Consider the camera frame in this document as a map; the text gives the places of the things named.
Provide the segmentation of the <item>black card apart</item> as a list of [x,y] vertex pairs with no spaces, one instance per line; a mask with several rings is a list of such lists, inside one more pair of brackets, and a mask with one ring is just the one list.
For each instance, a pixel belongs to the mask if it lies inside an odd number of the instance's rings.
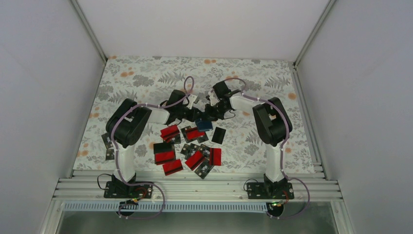
[[212,142],[222,144],[225,138],[226,129],[216,127],[212,136]]

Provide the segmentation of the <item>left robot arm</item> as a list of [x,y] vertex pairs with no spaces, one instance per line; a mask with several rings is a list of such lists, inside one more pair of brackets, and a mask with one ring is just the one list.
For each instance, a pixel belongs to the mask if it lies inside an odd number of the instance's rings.
[[202,118],[202,111],[193,106],[193,101],[189,93],[174,90],[168,100],[158,105],[139,104],[130,98],[121,103],[106,124],[115,159],[115,170],[106,191],[116,189],[121,196],[130,197],[135,187],[146,185],[135,181],[135,144],[148,123],[171,124],[177,119],[194,122]]

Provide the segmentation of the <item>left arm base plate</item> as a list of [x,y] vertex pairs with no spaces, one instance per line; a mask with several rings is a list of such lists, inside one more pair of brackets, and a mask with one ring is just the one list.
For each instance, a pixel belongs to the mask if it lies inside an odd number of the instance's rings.
[[124,183],[107,182],[104,198],[151,198],[153,192],[153,186],[149,184],[128,186]]

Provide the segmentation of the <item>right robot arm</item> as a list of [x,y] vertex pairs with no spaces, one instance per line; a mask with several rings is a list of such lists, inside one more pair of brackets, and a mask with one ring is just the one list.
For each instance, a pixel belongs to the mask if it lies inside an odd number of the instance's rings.
[[211,90],[202,119],[224,119],[229,111],[239,110],[254,116],[258,136],[266,146],[264,193],[276,198],[287,184],[283,170],[283,146],[289,139],[292,124],[279,98],[261,99],[246,95],[242,90],[231,91],[224,81]]

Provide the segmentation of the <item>red card pile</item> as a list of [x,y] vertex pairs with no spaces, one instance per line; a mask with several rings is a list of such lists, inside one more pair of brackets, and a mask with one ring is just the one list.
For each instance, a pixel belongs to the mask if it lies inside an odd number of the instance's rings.
[[200,152],[196,151],[192,156],[190,156],[186,161],[185,164],[194,171],[205,159],[205,155]]

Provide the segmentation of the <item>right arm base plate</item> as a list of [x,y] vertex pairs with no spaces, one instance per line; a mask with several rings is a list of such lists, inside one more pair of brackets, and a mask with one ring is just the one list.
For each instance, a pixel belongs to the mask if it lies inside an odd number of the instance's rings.
[[279,181],[275,183],[248,182],[246,191],[249,199],[294,199],[292,183]]

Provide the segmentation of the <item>blue leather card holder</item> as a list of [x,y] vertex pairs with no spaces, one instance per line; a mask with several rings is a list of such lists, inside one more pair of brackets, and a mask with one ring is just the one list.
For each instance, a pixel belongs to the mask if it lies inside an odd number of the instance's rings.
[[197,119],[195,124],[199,132],[207,132],[213,130],[212,122],[209,120]]

